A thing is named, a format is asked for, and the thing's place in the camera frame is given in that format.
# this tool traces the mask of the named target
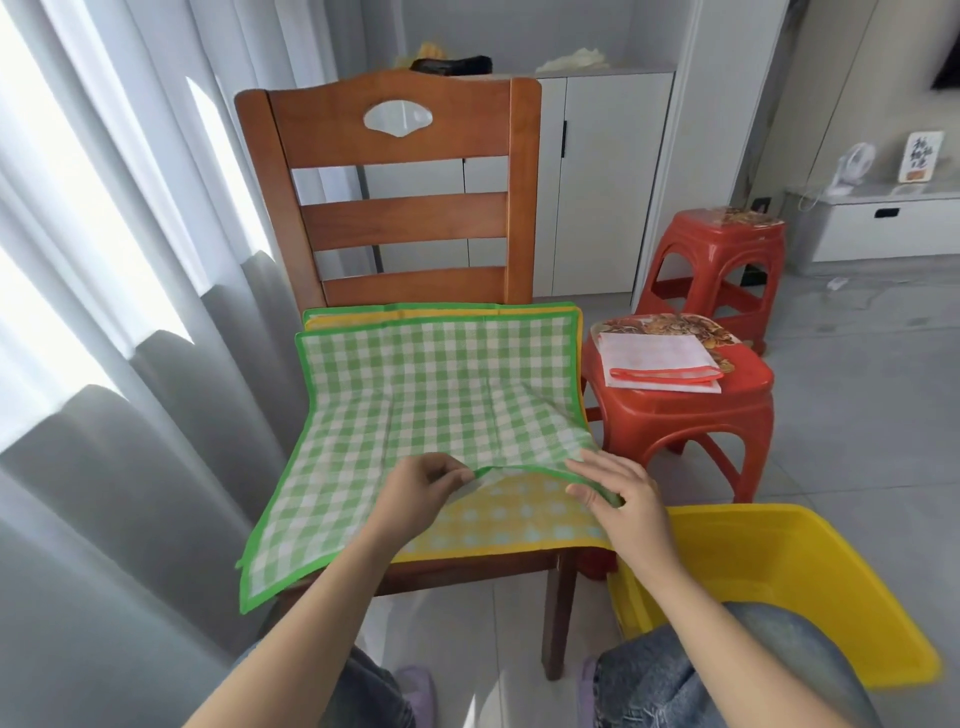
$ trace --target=white curtain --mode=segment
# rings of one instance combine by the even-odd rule
[[[308,0],[0,0],[4,728],[178,725],[259,628],[234,565],[306,397],[232,97],[333,80],[327,35]]]

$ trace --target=green checkered cloth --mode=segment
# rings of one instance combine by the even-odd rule
[[[411,454],[571,478],[595,448],[577,370],[579,310],[420,318],[297,335],[303,433],[241,560],[241,611],[328,564]]]

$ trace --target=chair slat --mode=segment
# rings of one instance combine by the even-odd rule
[[[315,251],[507,234],[506,192],[326,203],[301,211]]]
[[[381,273],[324,281],[330,305],[504,303],[502,266]]]

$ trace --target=white folded cloth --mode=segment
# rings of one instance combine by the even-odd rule
[[[720,392],[723,373],[696,336],[604,331],[597,349],[608,387]]]

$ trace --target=jeans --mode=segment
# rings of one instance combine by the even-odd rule
[[[767,604],[731,602],[725,606],[755,639],[854,726],[880,728],[870,697],[850,663],[807,619]],[[736,665],[731,665],[731,670],[736,670]],[[604,652],[594,671],[593,696],[596,728],[727,725],[668,624]],[[410,704],[393,675],[356,647],[320,726],[415,728]]]
[[[857,728],[879,728],[847,658],[809,620],[753,602],[724,606],[758,642]],[[669,624],[604,652],[593,673],[596,728],[725,728]]]
[[[233,665],[244,661],[253,648]],[[319,728],[416,728],[413,710],[390,671],[352,647]]]

